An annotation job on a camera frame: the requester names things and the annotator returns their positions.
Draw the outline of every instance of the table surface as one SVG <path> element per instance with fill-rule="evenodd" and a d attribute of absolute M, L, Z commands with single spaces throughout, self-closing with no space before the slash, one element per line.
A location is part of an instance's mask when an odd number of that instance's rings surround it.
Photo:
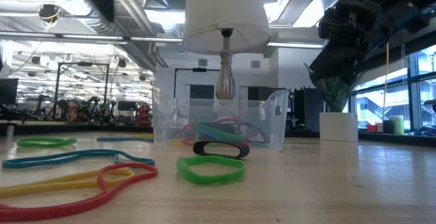
<path fill-rule="evenodd" d="M 94 210 L 44 223 L 432 223 L 436 222 L 436 150 L 373 142 L 320 142 L 290 138 L 282 153 L 253 151 L 245 177 L 198 186 L 176 170 L 188 148 L 146 142 L 96 142 L 120 133 L 74 133 L 76 148 L 113 148 L 156 160 L 158 177 L 122 190 Z M 74 148 L 17 148 L 0 144 L 0 159 L 64 153 Z M 99 170 L 111 159 L 85 159 L 53 167 L 0 173 L 0 187 Z M 99 189 L 38 193 L 0 199 L 37 207 L 86 199 Z"/>

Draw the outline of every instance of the teal rubber band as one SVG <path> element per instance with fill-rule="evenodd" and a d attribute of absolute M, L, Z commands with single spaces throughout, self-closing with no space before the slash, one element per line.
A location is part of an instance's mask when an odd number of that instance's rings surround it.
<path fill-rule="evenodd" d="M 3 168 L 9 169 L 22 169 L 26 167 L 37 167 L 45 165 L 59 165 L 62 163 L 68 163 L 71 161 L 89 158 L 89 157 L 114 157 L 114 163 L 124 163 L 119 159 L 119 155 L 122 155 L 132 161 L 138 163 L 145 163 L 148 165 L 155 165 L 155 161 L 147 158 L 139 158 L 131 156 L 123 151 L 111 150 L 111 149 L 88 149 L 77 150 L 69 153 L 61 153 L 57 155 L 48 155 L 42 157 L 28 157 L 22 159 L 9 159 L 2 163 Z"/>
<path fill-rule="evenodd" d="M 193 165 L 202 165 L 206 163 L 213 163 L 222 166 L 234 167 L 236 170 L 231 173 L 205 176 L 195 173 L 190 167 Z M 217 156 L 200 156 L 192 158 L 180 158 L 176 163 L 179 174 L 188 182 L 197 185 L 210 185 L 216 183 L 226 183 L 239 180 L 244 176 L 245 163 L 241 160 L 227 159 Z"/>

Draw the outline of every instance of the yellow rubber band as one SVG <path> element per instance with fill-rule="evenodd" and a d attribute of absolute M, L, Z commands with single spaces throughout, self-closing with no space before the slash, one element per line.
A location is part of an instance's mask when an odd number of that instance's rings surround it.
<path fill-rule="evenodd" d="M 78 174 L 71 174 L 68 176 L 62 176 L 58 178 L 53 178 L 50 180 L 43 180 L 38 182 L 32 182 L 30 184 L 1 187 L 0 188 L 0 198 L 14 197 L 32 193 L 43 193 L 47 191 L 58 191 L 58 190 L 68 190 L 68 189 L 83 189 L 83 188 L 93 188 L 98 187 L 96 180 L 80 180 L 84 178 L 89 178 L 97 176 L 99 170 L 91 172 L 83 172 Z M 118 169 L 106 172 L 105 175 L 122 175 L 125 177 L 117 178 L 113 180 L 107 180 L 109 186 L 114 186 L 124 180 L 127 180 L 135 175 L 131 170 Z"/>

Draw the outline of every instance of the black monitor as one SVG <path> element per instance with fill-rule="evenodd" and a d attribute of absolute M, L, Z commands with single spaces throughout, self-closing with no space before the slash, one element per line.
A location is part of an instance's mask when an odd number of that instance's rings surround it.
<path fill-rule="evenodd" d="M 18 89 L 18 78 L 0 79 L 0 104 L 16 104 L 16 94 Z"/>
<path fill-rule="evenodd" d="M 136 101 L 119 101 L 118 111 L 136 111 Z"/>

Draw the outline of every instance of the lamp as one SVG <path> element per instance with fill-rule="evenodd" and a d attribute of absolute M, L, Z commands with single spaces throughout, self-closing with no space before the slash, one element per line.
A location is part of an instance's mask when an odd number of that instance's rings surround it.
<path fill-rule="evenodd" d="M 221 73 L 216 96 L 233 99 L 234 53 L 248 52 L 268 44 L 268 19 L 263 0 L 187 0 L 183 46 L 200 54 L 219 54 Z"/>

